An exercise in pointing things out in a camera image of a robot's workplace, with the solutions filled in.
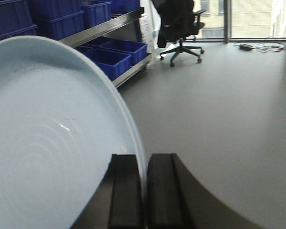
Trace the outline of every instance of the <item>glass window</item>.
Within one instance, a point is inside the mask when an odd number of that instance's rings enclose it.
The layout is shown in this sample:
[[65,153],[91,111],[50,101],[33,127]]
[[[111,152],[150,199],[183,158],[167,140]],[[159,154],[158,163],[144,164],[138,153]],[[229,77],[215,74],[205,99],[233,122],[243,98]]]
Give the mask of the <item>glass window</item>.
[[201,8],[205,9],[204,14],[210,14],[210,2],[209,0],[200,0],[201,1]]
[[194,11],[201,9],[208,10],[208,14],[205,16],[202,15],[200,18],[200,21],[204,22],[205,26],[199,31],[196,38],[224,38],[224,14],[218,13],[220,1],[221,0],[195,1]]
[[223,38],[224,37],[224,28],[206,28],[201,31],[202,38]]
[[232,38],[286,38],[286,0],[232,0]]
[[218,0],[218,13],[224,13],[224,0]]

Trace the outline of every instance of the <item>white plate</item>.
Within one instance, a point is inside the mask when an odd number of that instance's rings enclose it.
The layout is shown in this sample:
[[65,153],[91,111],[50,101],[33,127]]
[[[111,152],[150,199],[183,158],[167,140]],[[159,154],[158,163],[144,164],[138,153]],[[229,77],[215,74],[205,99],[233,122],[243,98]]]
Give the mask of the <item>white plate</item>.
[[0,42],[0,229],[67,229],[101,181],[111,154],[142,143],[112,83],[59,42]]

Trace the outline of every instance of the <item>chair armrest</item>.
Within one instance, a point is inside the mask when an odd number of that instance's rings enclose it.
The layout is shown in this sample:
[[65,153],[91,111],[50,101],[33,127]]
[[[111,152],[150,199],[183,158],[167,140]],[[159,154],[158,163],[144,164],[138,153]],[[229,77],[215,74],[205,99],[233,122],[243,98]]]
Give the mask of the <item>chair armrest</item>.
[[202,10],[199,10],[197,12],[194,12],[194,15],[200,15],[202,13],[206,12],[206,10],[202,9]]
[[197,23],[200,23],[200,15],[204,12],[206,12],[204,9],[194,12],[194,15],[197,16]]

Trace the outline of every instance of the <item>office chair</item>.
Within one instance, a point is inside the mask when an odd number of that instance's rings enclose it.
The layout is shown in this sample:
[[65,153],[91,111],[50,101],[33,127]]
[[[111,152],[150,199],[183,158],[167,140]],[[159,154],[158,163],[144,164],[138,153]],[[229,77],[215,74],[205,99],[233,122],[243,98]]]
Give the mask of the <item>office chair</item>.
[[193,12],[193,0],[152,0],[152,2],[161,18],[158,47],[165,48],[167,42],[179,42],[178,47],[160,53],[160,59],[164,59],[163,54],[174,52],[175,54],[170,61],[170,66],[174,67],[174,59],[180,53],[187,52],[188,54],[197,56],[197,62],[201,63],[202,59],[200,55],[191,50],[200,49],[200,54],[203,54],[204,50],[202,47],[183,46],[183,42],[186,42],[186,40],[188,40],[187,37],[191,35],[194,35],[192,41],[195,41],[195,35],[204,27],[204,23],[200,22],[200,15],[204,13],[205,10]]

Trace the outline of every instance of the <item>blue plastic bin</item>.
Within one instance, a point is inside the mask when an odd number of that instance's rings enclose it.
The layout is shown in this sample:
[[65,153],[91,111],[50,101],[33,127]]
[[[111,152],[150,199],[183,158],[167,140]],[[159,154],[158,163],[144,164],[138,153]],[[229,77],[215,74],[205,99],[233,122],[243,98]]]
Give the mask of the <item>blue plastic bin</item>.
[[101,48],[131,55],[132,65],[137,64],[147,56],[147,44],[140,42],[113,40],[101,45]]
[[125,14],[140,8],[140,0],[111,0],[111,13]]
[[82,0],[81,9],[84,14],[84,25],[86,28],[93,27],[111,18],[110,1]]
[[92,41],[89,41],[89,42],[83,44],[83,46],[99,48],[101,45],[104,45],[110,41],[113,41],[113,39],[108,38],[108,37],[98,37],[96,39],[93,39]]
[[0,35],[32,26],[25,0],[0,1]]
[[33,18],[53,20],[81,11],[79,0],[28,0]]
[[81,52],[82,54],[85,54],[87,51],[91,50],[91,47],[85,47],[85,46],[78,46],[75,48],[77,51]]
[[36,35],[36,29],[37,26],[36,25],[32,25],[30,27],[27,27],[25,29],[21,29],[21,30],[16,30],[13,32],[9,32],[3,35],[0,35],[0,41],[4,40],[6,38],[9,37],[16,37],[16,36],[23,36],[23,35]]
[[130,69],[130,55],[102,49],[91,49],[85,55],[113,81]]
[[83,11],[54,20],[34,19],[37,24],[37,35],[55,40],[68,37],[84,30]]

